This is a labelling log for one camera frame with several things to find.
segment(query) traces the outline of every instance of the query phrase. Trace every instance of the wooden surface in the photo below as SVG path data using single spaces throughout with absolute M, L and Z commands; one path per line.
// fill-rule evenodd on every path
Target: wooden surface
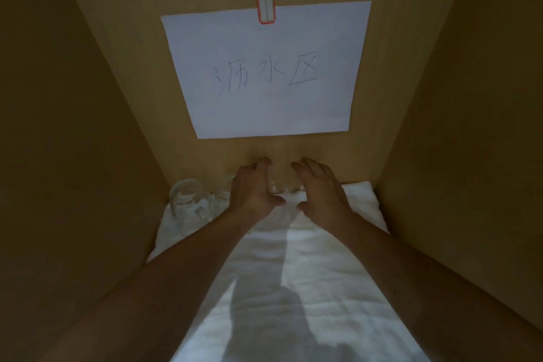
M 75 0 L 0 0 L 0 360 L 138 268 L 168 187 Z
M 344 182 L 377 179 L 452 0 L 371 0 L 350 131 L 197 140 L 160 16 L 256 7 L 255 0 L 77 0 L 166 179 L 216 180 L 269 156 L 279 176 L 301 156 Z M 277 5 L 357 0 L 275 0 Z
M 543 0 L 456 0 L 378 182 L 393 233 L 543 329 Z

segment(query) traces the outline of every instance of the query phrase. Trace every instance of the label sticker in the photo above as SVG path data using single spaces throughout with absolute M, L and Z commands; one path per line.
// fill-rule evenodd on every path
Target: label sticker
M 256 0 L 256 3 L 258 5 L 258 20 L 263 25 L 275 22 L 274 0 Z

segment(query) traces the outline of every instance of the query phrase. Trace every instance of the white paper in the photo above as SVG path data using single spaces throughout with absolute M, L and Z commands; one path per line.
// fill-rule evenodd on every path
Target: white paper
M 163 16 L 199 139 L 349 130 L 371 2 Z

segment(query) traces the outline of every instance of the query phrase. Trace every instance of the person's left arm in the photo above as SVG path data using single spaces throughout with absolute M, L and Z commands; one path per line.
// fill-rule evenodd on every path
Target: person's left arm
M 87 312 L 41 362 L 168 361 L 230 252 L 285 203 L 268 191 L 262 158 L 240 167 L 228 209 L 133 273 Z

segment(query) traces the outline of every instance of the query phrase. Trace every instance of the wooden wall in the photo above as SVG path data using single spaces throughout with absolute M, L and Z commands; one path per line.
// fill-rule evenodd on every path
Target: wooden wall
M 0 360 L 138 268 L 167 185 L 75 0 L 0 0 Z
M 543 0 L 456 0 L 378 182 L 392 231 L 543 329 Z
M 197 140 L 160 16 L 253 8 L 255 0 L 77 1 L 170 183 L 187 176 L 216 180 L 263 155 L 283 176 L 290 161 L 306 155 L 328 163 L 343 181 L 376 180 L 452 3 L 371 0 L 349 132 Z

